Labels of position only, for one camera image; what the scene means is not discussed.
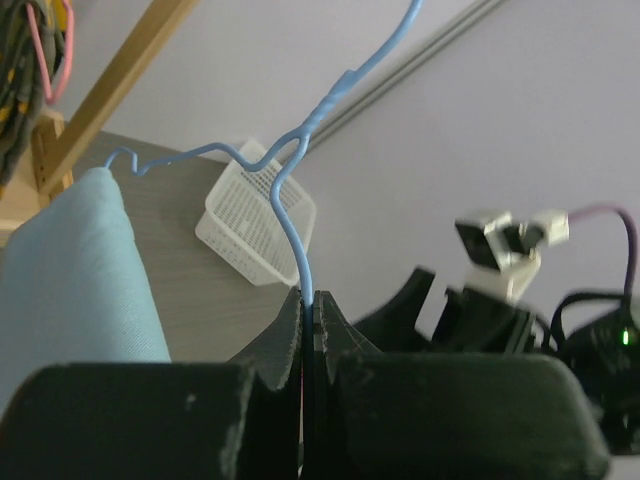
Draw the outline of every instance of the folded fabric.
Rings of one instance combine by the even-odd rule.
[[[36,12],[50,76],[64,50],[51,0],[0,0],[0,192],[29,146],[44,103],[44,89],[26,5]]]
[[[90,170],[7,244],[0,272],[0,413],[59,362],[169,362],[120,189]]]

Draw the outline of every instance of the plastic basket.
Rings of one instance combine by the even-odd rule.
[[[241,153],[257,162],[265,149],[248,142]],[[298,283],[298,268],[287,236],[269,203],[269,191],[281,170],[272,161],[259,172],[247,172],[232,161],[205,200],[196,236],[254,285]],[[316,219],[316,205],[291,177],[282,185],[280,200],[298,230],[305,251]]]

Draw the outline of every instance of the blue wire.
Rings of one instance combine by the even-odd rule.
[[[320,122],[322,122],[327,114],[331,110],[333,110],[336,104],[340,102],[340,100],[342,100],[342,98],[344,98],[344,96],[347,95],[353,89],[353,87],[360,80],[362,80],[362,78],[367,75],[376,65],[378,65],[378,63],[380,63],[380,61],[382,61],[382,59],[384,59],[384,57],[386,57],[389,52],[391,52],[391,50],[393,50],[395,46],[402,40],[402,38],[411,28],[413,21],[415,20],[420,11],[420,8],[422,7],[422,3],[423,0],[412,0],[407,13],[400,22],[400,25],[398,25],[389,39],[384,42],[384,44],[382,44],[382,46],[366,62],[364,62],[362,66],[360,66],[360,68],[358,68],[357,70],[347,70],[344,74],[342,74],[342,76],[333,85],[333,87],[331,87],[329,93],[320,101],[318,106],[313,109],[311,114],[304,120],[304,122],[302,122],[299,127],[291,130],[288,133],[285,133],[282,137],[280,137],[271,146],[264,157],[262,157],[262,159],[260,159],[258,162],[251,163],[231,145],[216,142],[204,145],[194,150],[189,150],[188,152],[180,153],[178,155],[153,160],[140,169],[138,169],[138,155],[133,150],[130,150],[126,147],[119,147],[114,150],[111,155],[109,155],[105,163],[105,167],[109,168],[118,154],[129,153],[132,157],[131,170],[133,174],[142,176],[146,174],[149,169],[157,165],[169,165],[172,162],[178,162],[180,160],[196,157],[207,152],[220,150],[230,155],[234,160],[242,165],[245,170],[249,172],[258,172],[266,167],[269,162],[271,162],[271,160],[273,160],[286,145],[294,140],[298,142],[293,155],[283,166],[278,175],[276,175],[276,178],[274,179],[271,186],[269,200],[271,206],[273,207],[273,211],[275,212],[275,215],[282,225],[282,228],[287,235],[287,239],[291,244],[293,254],[298,265],[298,271],[300,272],[300,293],[302,296],[304,308],[303,321],[305,324],[305,328],[303,329],[304,346],[302,350],[304,354],[303,368],[313,367],[313,283],[309,261],[304,251],[304,245],[300,240],[300,236],[298,235],[295,226],[289,219],[287,212],[280,202],[280,190],[286,178],[291,174],[293,169],[300,162],[300,160],[302,160],[305,153],[307,152],[307,148],[309,147],[309,142],[311,140],[311,135],[318,127]],[[311,371],[310,373],[311,375],[309,376],[305,375],[304,382],[303,394],[305,398],[305,410],[308,406],[307,402],[313,400],[313,372]],[[304,419],[304,442],[305,452],[307,452],[311,450],[311,448],[308,447],[311,446],[310,444],[313,441],[313,415],[305,414]]]

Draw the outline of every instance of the white wall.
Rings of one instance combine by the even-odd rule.
[[[149,3],[74,1],[75,67],[59,104],[67,118]],[[386,67],[471,3],[426,0]],[[409,0],[201,0],[105,130],[179,150],[248,138],[270,144],[299,125],[345,70],[359,66],[387,38],[408,5]]]
[[[316,288],[356,319],[424,264],[442,295],[468,266],[453,222],[473,208],[614,200],[640,219],[639,22],[631,0],[508,1],[320,145],[294,172],[318,204]],[[550,314],[569,289],[621,288],[626,257],[617,218],[576,226],[526,300]],[[615,468],[638,478],[640,461]]]

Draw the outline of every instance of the wooden frame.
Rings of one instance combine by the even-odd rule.
[[[73,183],[71,170],[199,0],[153,0],[66,126],[44,111],[0,200],[0,247]]]

